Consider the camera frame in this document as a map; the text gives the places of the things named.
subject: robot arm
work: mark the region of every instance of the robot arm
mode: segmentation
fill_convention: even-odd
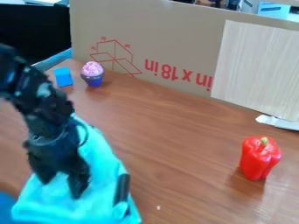
[[[57,172],[64,172],[72,196],[78,199],[88,187],[89,167],[78,152],[79,124],[71,117],[74,109],[66,94],[12,47],[0,45],[0,98],[11,102],[27,124],[24,147],[39,180],[46,185]]]
[[[0,98],[10,101],[23,115],[35,136],[53,137],[68,124],[74,112],[66,94],[53,88],[46,75],[0,45]]]

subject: pepper stem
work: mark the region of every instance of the pepper stem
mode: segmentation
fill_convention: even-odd
[[[267,139],[265,136],[264,136],[263,138],[261,138],[261,144],[262,144],[263,146],[266,146],[267,143],[268,143],[268,139]]]

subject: wooden table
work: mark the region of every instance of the wooden table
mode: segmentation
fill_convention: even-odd
[[[61,66],[72,69],[74,87],[66,91],[77,114],[105,133],[132,174],[143,223],[299,223],[297,132],[259,124],[257,112],[126,75],[107,73],[102,87],[90,88],[80,63]],[[0,109],[0,179],[17,194],[30,174],[20,146],[26,128],[7,103]],[[275,138],[283,158],[266,182],[250,182],[237,169],[240,144],[259,134]]]

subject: pink frosting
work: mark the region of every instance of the pink frosting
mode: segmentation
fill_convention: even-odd
[[[96,76],[99,74],[102,74],[104,72],[103,67],[95,62],[95,61],[89,61],[83,66],[82,68],[82,74],[86,76]]]

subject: red bell pepper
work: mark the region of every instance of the red bell pepper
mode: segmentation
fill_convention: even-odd
[[[274,139],[250,136],[243,141],[240,169],[250,180],[264,179],[279,163],[282,154]]]

